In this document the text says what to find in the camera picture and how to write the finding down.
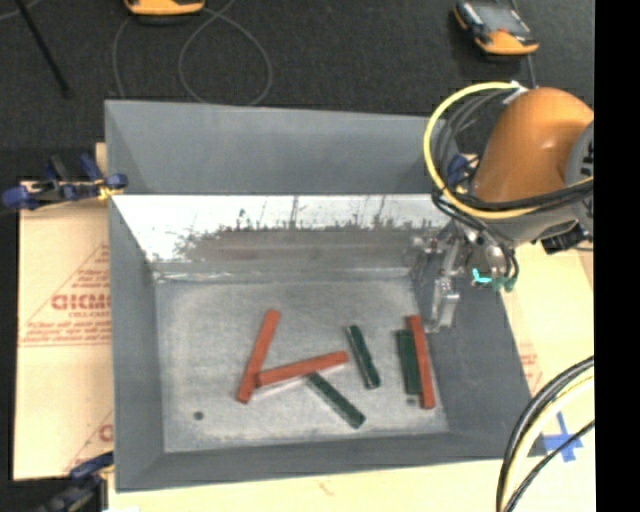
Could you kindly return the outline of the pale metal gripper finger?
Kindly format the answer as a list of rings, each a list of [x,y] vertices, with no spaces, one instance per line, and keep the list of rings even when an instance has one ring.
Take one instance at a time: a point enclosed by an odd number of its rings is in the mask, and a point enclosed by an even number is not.
[[[450,328],[460,300],[460,293],[453,278],[438,278],[434,281],[429,295],[428,321],[426,330],[438,332]]]
[[[424,321],[432,322],[438,277],[438,241],[435,237],[425,238],[417,247],[410,276],[418,311]]]

